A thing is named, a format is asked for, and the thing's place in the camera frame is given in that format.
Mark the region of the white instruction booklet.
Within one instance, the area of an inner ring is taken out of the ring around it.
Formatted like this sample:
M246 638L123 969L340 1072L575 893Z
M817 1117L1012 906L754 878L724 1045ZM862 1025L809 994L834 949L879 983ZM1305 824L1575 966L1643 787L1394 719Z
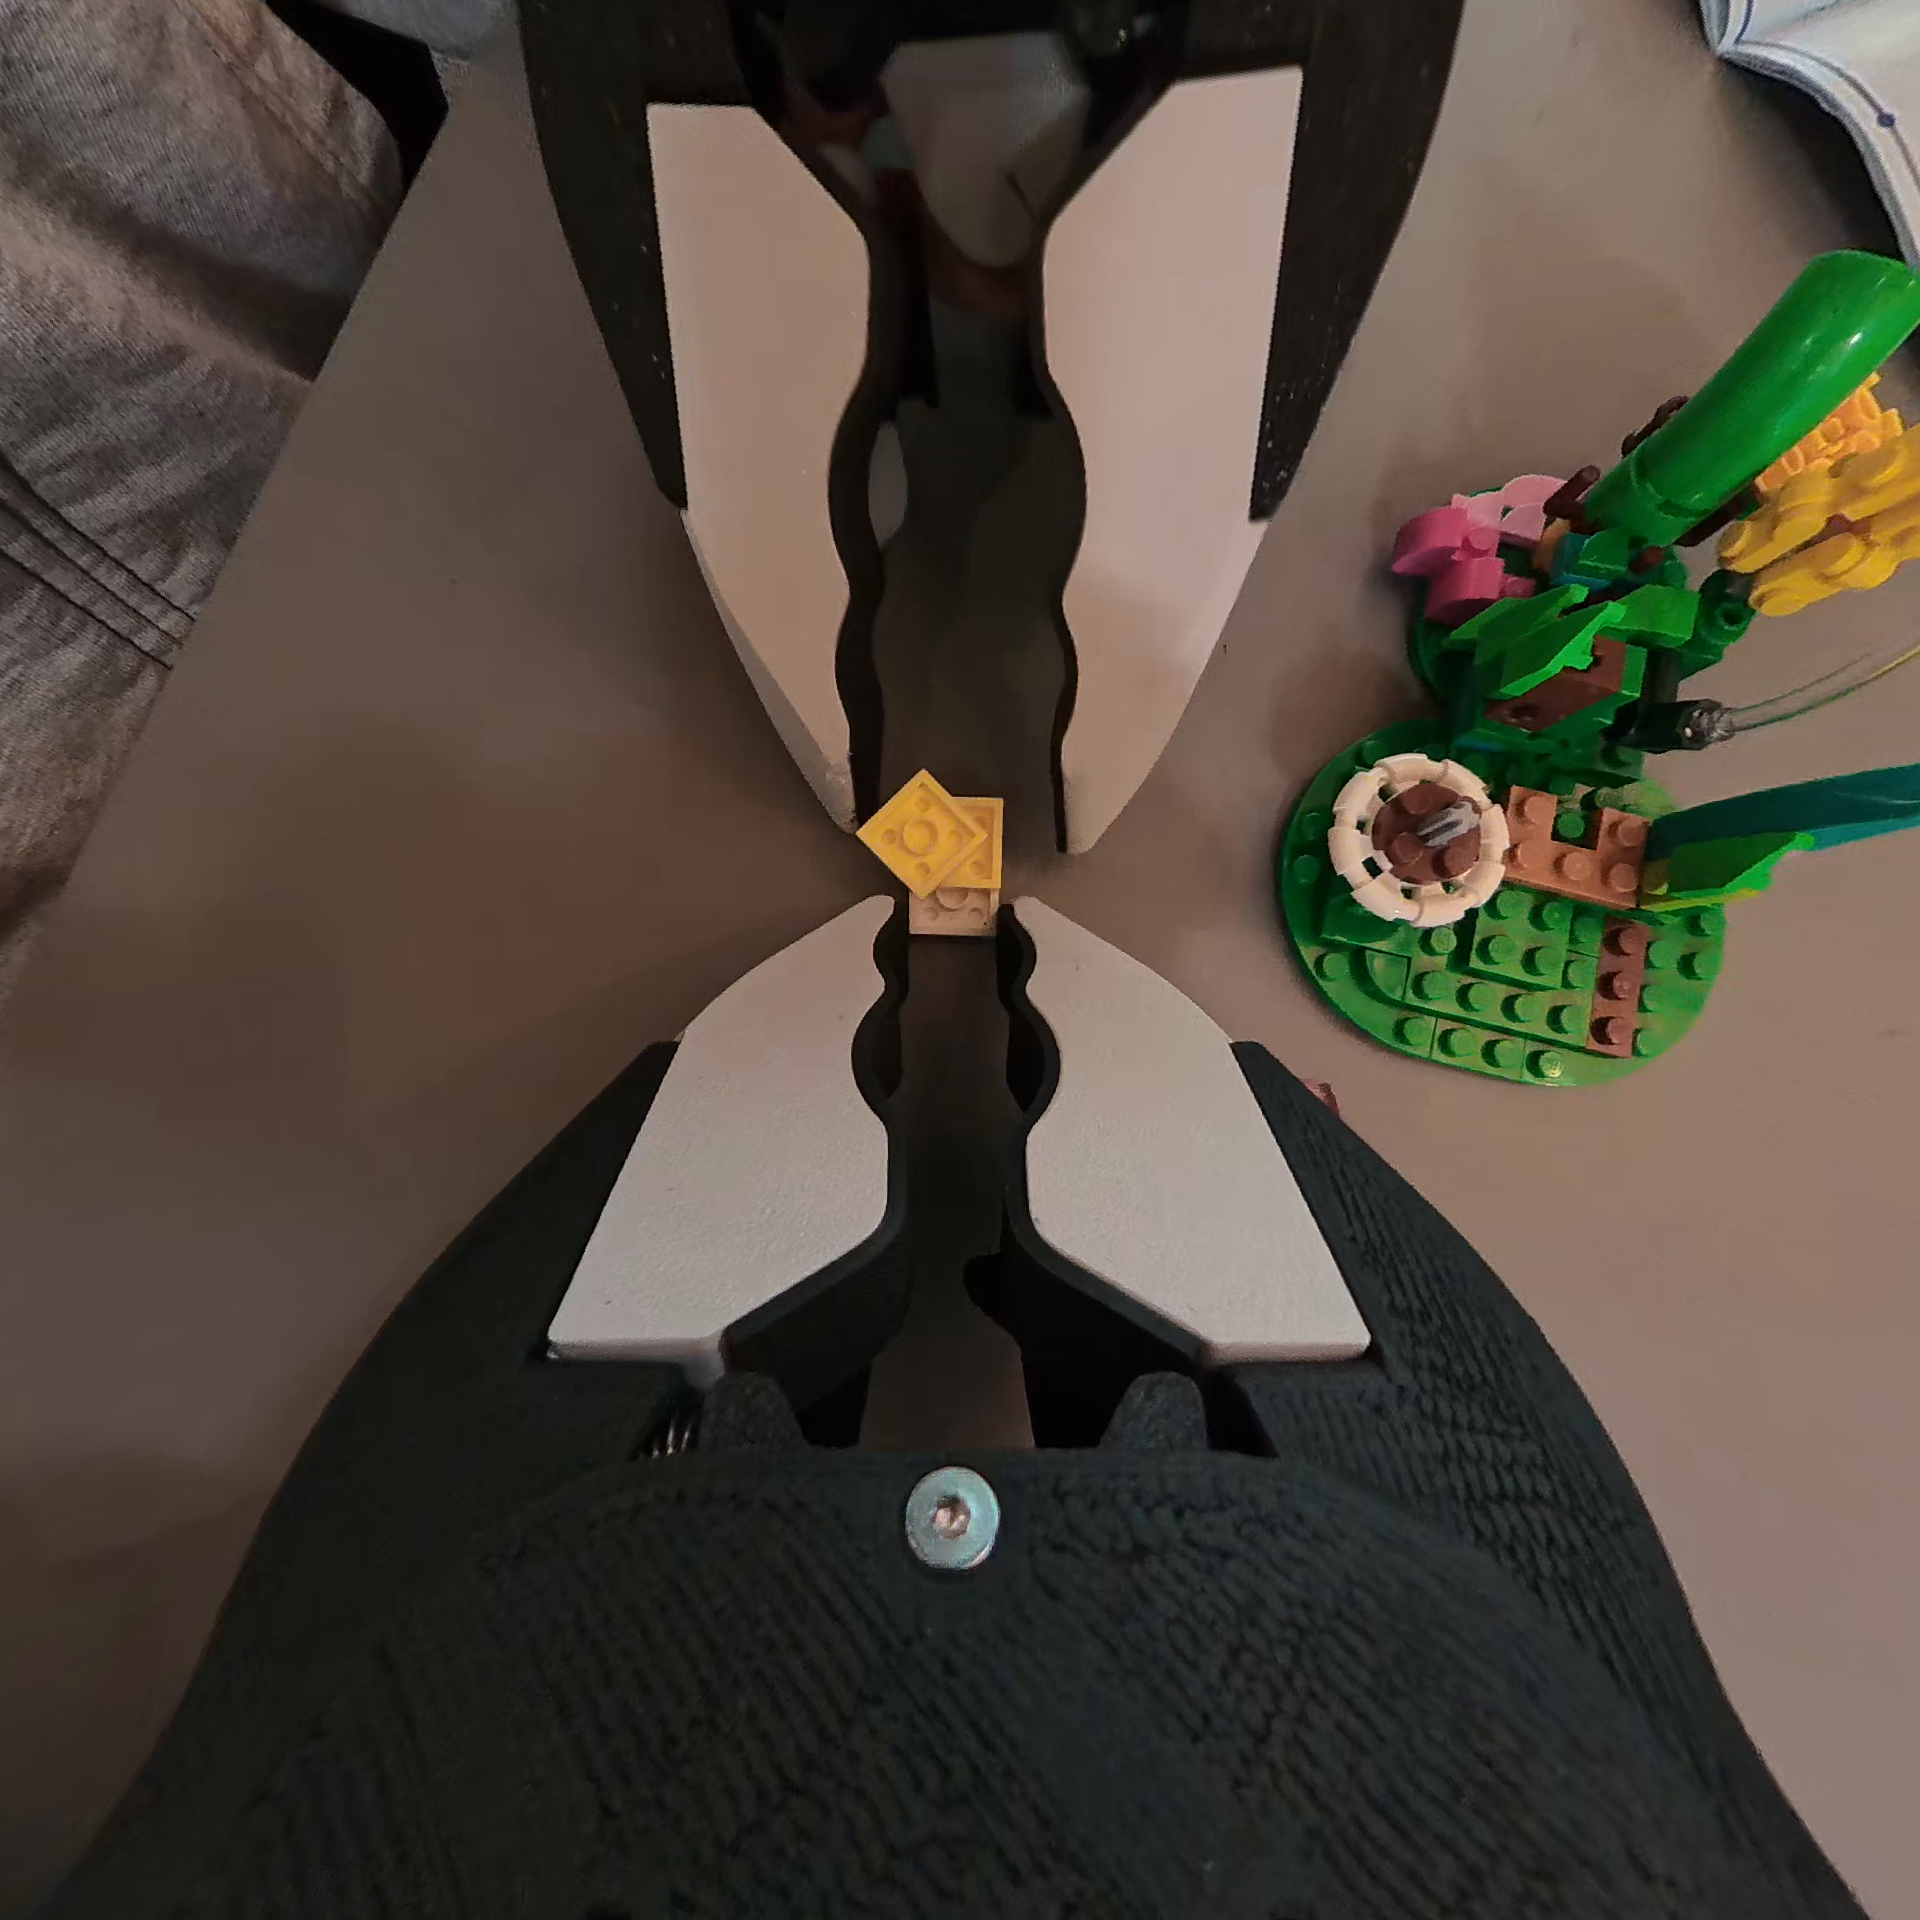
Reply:
M1857 144L1918 265L1918 1L1699 1L1715 54L1802 88Z

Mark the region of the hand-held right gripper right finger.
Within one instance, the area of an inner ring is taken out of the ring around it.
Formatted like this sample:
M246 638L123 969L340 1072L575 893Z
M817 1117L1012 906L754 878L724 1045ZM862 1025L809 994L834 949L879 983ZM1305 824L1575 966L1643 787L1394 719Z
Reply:
M1227 1032L1145 962L1001 909L1024 1133L1018 1245L1206 1368L1356 1360L1368 1325Z

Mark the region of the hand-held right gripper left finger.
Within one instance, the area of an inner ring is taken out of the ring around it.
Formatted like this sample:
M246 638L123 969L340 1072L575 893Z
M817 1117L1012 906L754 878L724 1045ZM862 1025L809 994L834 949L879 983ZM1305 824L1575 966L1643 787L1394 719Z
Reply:
M887 1142L855 1037L895 912L854 903L684 1027L548 1322L554 1360L723 1368L754 1310L880 1226Z

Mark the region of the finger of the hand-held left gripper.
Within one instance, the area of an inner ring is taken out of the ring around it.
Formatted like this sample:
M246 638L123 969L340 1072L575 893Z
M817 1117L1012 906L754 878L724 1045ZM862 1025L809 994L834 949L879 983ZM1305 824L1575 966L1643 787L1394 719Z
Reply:
M838 824L857 817L834 677L854 605L832 445L872 355L854 173L753 105L648 109L684 528L761 705Z
M1305 74L1174 81L1054 218L1042 345L1086 475L1063 585L1063 849L1161 759L1264 538L1254 509Z

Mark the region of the person's grey hoodie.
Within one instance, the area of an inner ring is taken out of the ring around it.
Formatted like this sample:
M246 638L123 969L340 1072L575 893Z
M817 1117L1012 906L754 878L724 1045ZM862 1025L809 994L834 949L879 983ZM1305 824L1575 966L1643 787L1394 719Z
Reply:
M2 977L497 5L2 5Z

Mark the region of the green lego plant model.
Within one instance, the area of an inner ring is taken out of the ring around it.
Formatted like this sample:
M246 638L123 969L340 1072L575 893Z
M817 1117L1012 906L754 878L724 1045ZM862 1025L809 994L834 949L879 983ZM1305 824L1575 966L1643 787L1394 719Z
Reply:
M1916 430L1875 394L1916 318L1903 261L1817 256L1609 471L1403 520L1391 567L1431 712L1338 754L1275 857L1302 969L1359 1030L1516 1085L1617 1081L1707 1006L1728 905L1790 855L1916 826L1916 763L1696 806L1649 778L1916 657L1745 705L1691 695L1756 618L1916 562Z

